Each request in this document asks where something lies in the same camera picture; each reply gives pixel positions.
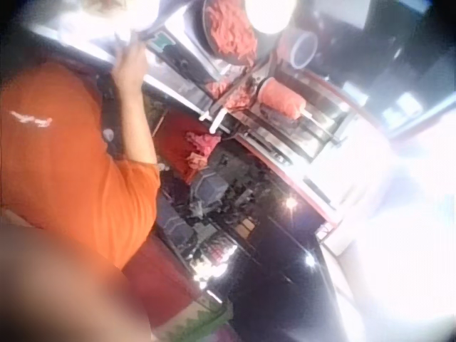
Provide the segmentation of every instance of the orange shirt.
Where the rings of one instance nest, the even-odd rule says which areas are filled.
[[[156,166],[109,156],[100,106],[61,65],[7,83],[0,110],[1,206],[123,267],[155,221]]]

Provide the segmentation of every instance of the orange t-shirt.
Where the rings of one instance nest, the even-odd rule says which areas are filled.
[[[56,63],[7,83],[0,109],[1,206],[123,267],[155,221],[156,166],[109,156],[99,104]]]

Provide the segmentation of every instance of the man's arm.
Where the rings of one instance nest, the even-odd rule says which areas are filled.
[[[112,72],[120,96],[123,144],[129,160],[157,164],[141,91],[148,67],[145,44],[135,38],[132,37],[130,45],[118,52]]]

